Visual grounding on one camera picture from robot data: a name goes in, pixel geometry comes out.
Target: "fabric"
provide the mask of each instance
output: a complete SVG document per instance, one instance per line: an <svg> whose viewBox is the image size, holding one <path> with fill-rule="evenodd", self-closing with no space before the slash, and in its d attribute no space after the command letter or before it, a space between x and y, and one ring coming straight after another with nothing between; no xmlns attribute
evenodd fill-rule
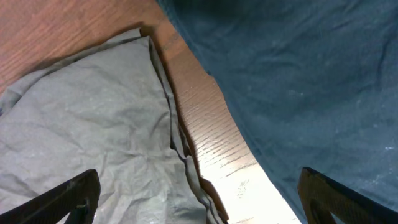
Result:
<svg viewBox="0 0 398 224"><path fill-rule="evenodd" d="M0 99L0 213L96 169L94 223L221 223L201 189L149 37L131 30Z"/></svg>
<svg viewBox="0 0 398 224"><path fill-rule="evenodd" d="M158 2L302 222L303 166L398 210L398 1Z"/></svg>

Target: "gray cloth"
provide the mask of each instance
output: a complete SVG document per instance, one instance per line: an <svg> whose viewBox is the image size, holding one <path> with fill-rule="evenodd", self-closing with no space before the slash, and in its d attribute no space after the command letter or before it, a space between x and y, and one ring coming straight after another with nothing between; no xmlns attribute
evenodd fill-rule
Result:
<svg viewBox="0 0 398 224"><path fill-rule="evenodd" d="M94 223L221 223L138 30L21 78L0 107L0 213L96 169Z"/></svg>

